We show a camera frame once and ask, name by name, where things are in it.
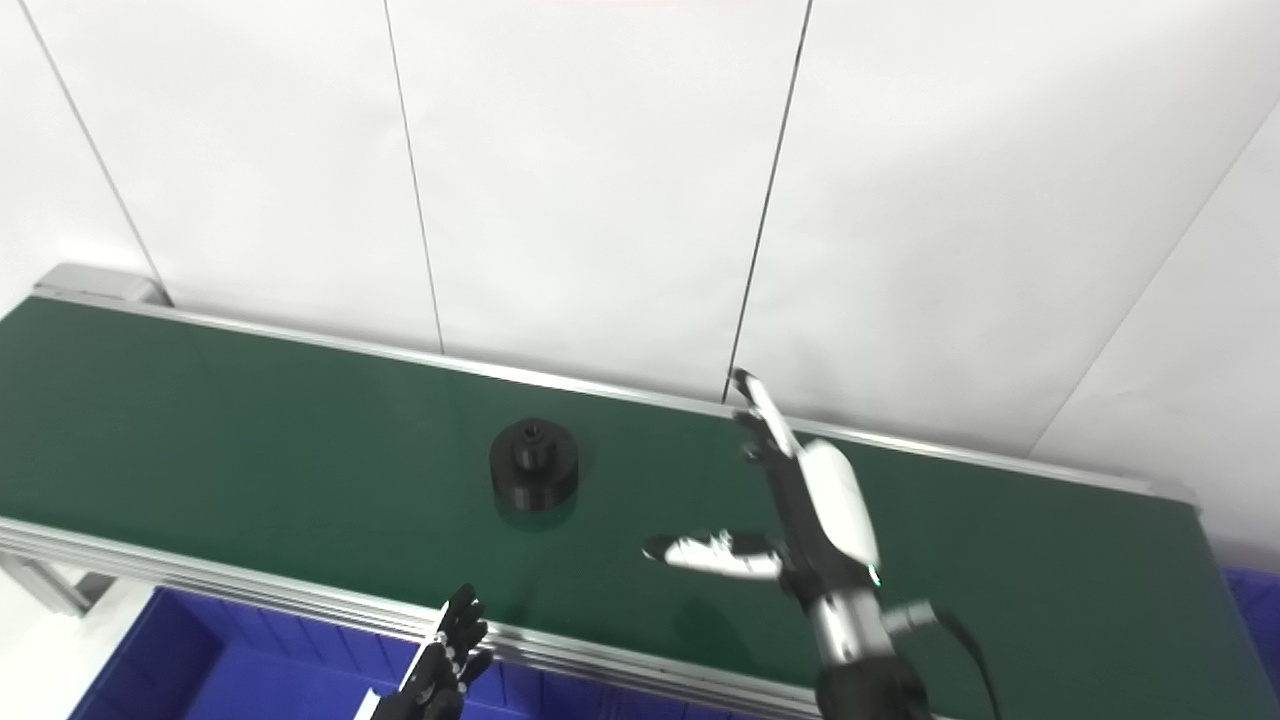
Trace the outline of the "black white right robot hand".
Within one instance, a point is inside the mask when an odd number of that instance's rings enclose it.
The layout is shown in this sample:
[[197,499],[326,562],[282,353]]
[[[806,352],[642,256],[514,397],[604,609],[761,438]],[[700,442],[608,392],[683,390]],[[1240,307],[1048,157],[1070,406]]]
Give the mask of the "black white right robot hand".
[[781,538],[730,530],[654,536],[643,543],[643,556],[669,568],[778,582],[803,607],[846,591],[878,591],[881,553],[850,460],[829,441],[803,443],[756,375],[736,366],[730,379],[748,402],[733,419],[753,433],[744,455],[765,473]]

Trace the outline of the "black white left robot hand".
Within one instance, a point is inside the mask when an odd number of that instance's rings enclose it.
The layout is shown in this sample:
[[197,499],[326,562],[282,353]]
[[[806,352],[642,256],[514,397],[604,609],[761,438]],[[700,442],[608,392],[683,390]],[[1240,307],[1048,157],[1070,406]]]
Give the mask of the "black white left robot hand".
[[485,605],[471,584],[461,585],[419,647],[398,689],[367,691],[356,719],[460,719],[471,685],[493,665],[483,648],[489,625]]

